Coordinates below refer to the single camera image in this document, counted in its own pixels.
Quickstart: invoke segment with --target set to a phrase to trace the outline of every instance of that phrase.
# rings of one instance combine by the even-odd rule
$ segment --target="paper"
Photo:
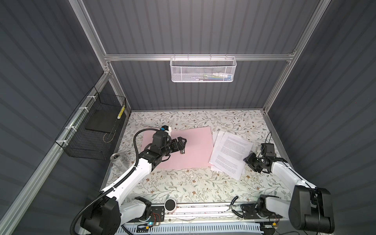
[[[139,152],[143,151],[153,141],[154,133],[155,131],[153,130],[144,132],[142,147],[139,149]],[[186,130],[172,130],[172,139],[179,136],[187,139],[185,154],[180,154],[179,151],[172,153],[169,160],[159,163],[156,169],[181,170],[212,166],[209,163],[213,152],[212,134],[209,126]]]
[[[228,132],[219,139],[221,134],[218,133],[210,163],[234,179],[240,180],[246,164],[243,159],[248,156],[253,143]]]
[[[224,131],[221,131],[221,130],[220,130],[220,132],[221,132],[221,134],[219,135],[220,138],[218,139],[218,144],[219,144],[219,142],[221,141],[221,139],[222,139],[222,137],[223,137],[223,135],[224,135]],[[213,132],[213,146],[215,145],[215,142],[216,142],[216,140],[217,140],[217,136],[218,136],[218,134],[219,134],[219,132]],[[212,171],[222,172],[218,167],[216,167],[216,166],[214,166],[214,165],[212,165],[212,166],[210,167],[210,169],[211,169]],[[246,170],[243,168],[242,174],[245,174],[245,173],[246,173]]]

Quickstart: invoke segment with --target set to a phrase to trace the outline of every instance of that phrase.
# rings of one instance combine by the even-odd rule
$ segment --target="round device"
[[[168,213],[173,213],[176,210],[176,201],[175,199],[169,198],[165,202],[165,210]]]

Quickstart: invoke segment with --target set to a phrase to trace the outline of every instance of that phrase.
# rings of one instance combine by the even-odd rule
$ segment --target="floral tablecloth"
[[[146,127],[160,128],[163,125],[173,129],[190,129],[210,126],[212,132],[223,130],[241,136],[257,145],[265,141],[268,128],[260,111],[170,111],[132,112],[122,138],[119,153],[131,165],[135,160],[134,134]],[[137,137],[140,149],[142,134]],[[237,181],[222,172],[211,171],[210,167],[182,170],[155,169],[146,176],[129,194],[126,202],[141,196],[152,203],[163,203],[174,197],[180,203],[230,202],[236,195],[237,202],[256,201],[260,194],[271,194],[284,200],[291,199],[291,193],[281,180],[273,174],[258,174],[247,165],[245,174]],[[123,172],[113,167],[108,179],[109,185]]]

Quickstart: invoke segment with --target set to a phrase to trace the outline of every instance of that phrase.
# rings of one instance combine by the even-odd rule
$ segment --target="robotic arm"
[[[260,158],[252,153],[244,161],[255,172],[276,175],[293,194],[290,202],[261,195],[256,205],[257,213],[268,215],[275,212],[288,218],[298,230],[332,233],[334,217],[329,191],[308,182],[285,159],[277,158],[274,144],[263,143],[261,149]]]
[[[71,235],[77,235],[74,227],[80,215],[82,215],[81,227],[94,235],[113,235],[120,225],[135,218],[146,220],[150,216],[151,203],[144,198],[137,197],[130,203],[123,205],[122,203],[145,176],[154,170],[159,163],[168,160],[162,160],[164,156],[169,157],[170,153],[177,151],[184,154],[186,139],[182,137],[171,139],[171,127],[168,126],[163,126],[160,130],[144,130],[156,130],[153,135],[153,142],[140,154],[138,154],[135,146],[137,159],[133,167],[129,168],[115,182],[105,187],[101,193],[96,192],[88,196],[86,207],[72,222]]]

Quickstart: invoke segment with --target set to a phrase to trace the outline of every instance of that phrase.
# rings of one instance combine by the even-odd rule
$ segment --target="gray wall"
[[[295,169],[331,192],[336,234],[376,223],[375,10],[333,0],[269,113]]]
[[[108,54],[291,53],[317,2],[84,1]],[[283,63],[238,62],[232,83],[176,84],[167,62],[112,62],[133,110],[261,108]]]
[[[1,1],[0,41],[1,218],[103,71],[68,1]],[[15,234],[67,234],[106,164],[63,155]]]

